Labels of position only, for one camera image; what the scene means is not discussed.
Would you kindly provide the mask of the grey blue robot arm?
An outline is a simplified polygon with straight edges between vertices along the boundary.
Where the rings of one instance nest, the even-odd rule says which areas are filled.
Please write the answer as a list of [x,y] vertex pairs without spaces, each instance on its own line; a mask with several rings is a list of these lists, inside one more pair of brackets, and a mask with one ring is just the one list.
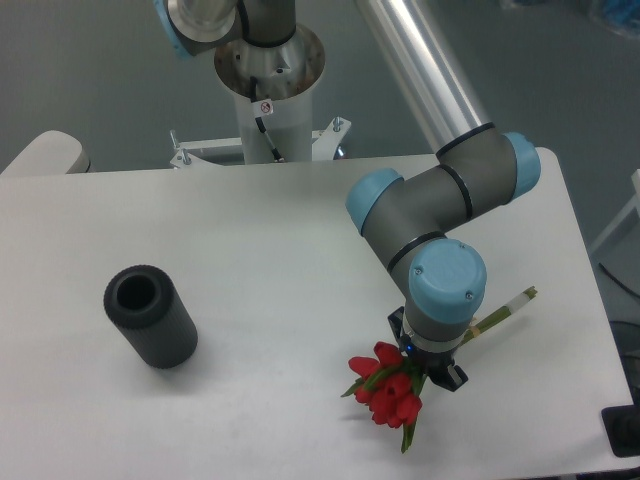
[[[309,96],[325,53],[297,21],[294,2],[158,1],[155,9],[175,52],[213,53],[236,101],[246,163],[305,162],[318,153]],[[489,120],[426,2],[360,1],[357,9],[437,164],[408,179],[392,169],[367,174],[346,208],[404,296],[389,319],[400,349],[454,391],[467,379],[454,355],[487,274],[479,254],[449,232],[529,192],[540,158],[523,135],[501,133]]]

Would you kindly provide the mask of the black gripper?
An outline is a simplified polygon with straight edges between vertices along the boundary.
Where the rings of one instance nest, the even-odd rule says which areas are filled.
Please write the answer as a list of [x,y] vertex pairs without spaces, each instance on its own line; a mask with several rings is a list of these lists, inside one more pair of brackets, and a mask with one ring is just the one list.
[[466,372],[455,360],[465,334],[448,341],[423,338],[409,327],[403,327],[403,307],[393,311],[387,320],[399,351],[427,374],[434,385],[447,391],[456,391],[468,381]]

